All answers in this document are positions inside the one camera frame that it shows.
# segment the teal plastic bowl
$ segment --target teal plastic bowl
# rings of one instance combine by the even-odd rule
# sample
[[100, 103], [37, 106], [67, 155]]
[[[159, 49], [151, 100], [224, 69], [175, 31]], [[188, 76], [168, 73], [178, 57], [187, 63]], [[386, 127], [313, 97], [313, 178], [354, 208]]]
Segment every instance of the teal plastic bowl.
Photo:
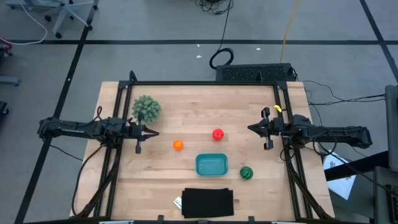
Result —
[[197, 173], [201, 176], [221, 176], [228, 172], [228, 159], [223, 153], [199, 154]]

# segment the wooden table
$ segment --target wooden table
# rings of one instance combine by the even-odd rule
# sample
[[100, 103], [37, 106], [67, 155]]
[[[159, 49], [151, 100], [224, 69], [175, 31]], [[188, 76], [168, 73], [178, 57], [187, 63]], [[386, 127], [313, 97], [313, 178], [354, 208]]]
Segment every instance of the wooden table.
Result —
[[[103, 107], [102, 117], [112, 115], [117, 86], [117, 82], [102, 84], [97, 103]], [[294, 82], [288, 86], [293, 114], [310, 118], [303, 84]], [[277, 116], [271, 86], [137, 85], [132, 88], [130, 105], [141, 95], [152, 96], [163, 109], [159, 120], [147, 125], [160, 136], [143, 142], [141, 154], [135, 154], [136, 140], [124, 140], [112, 219], [156, 220], [158, 215], [164, 215], [166, 220], [184, 220], [173, 200], [181, 196], [184, 188], [193, 187], [234, 191], [234, 216], [209, 220], [245, 221], [248, 216], [258, 221], [294, 220], [287, 171], [279, 158], [281, 138], [273, 136], [274, 148], [265, 151], [265, 139], [247, 129], [249, 124], [261, 120], [260, 112], [265, 106], [271, 108], [270, 118]], [[212, 139], [215, 128], [223, 129], [222, 141]], [[184, 141], [180, 152], [172, 147], [176, 139]], [[89, 140], [85, 158], [98, 146], [99, 142]], [[90, 159], [82, 172], [75, 204], [78, 212], [98, 188], [104, 152]], [[228, 173], [223, 177], [198, 176], [196, 156], [212, 152], [227, 155]], [[320, 157], [308, 149], [301, 152], [308, 189], [325, 211], [334, 216]], [[251, 180], [240, 178], [242, 166], [252, 167]], [[297, 192], [304, 217], [301, 193]], [[101, 214], [107, 192], [103, 198]]]

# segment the orange ball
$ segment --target orange ball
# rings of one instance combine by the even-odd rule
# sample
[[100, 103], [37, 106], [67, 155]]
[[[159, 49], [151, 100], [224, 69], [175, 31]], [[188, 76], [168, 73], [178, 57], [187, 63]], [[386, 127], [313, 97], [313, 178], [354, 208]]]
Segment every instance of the orange ball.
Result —
[[182, 140], [175, 140], [173, 142], [173, 147], [175, 150], [179, 151], [184, 147], [184, 143]]

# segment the black cloth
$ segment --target black cloth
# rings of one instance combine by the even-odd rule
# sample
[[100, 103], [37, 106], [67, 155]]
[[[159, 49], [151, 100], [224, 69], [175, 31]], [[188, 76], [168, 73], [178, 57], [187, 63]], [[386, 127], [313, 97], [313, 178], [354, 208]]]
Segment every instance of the black cloth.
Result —
[[185, 189], [182, 215], [185, 218], [210, 218], [234, 215], [234, 196], [229, 189]]

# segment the green ball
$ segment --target green ball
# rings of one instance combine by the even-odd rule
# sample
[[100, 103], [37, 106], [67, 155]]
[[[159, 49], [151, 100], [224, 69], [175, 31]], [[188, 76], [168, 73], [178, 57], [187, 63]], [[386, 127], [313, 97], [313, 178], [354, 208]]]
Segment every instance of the green ball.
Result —
[[253, 170], [250, 167], [242, 167], [241, 177], [245, 180], [250, 180], [253, 177]]

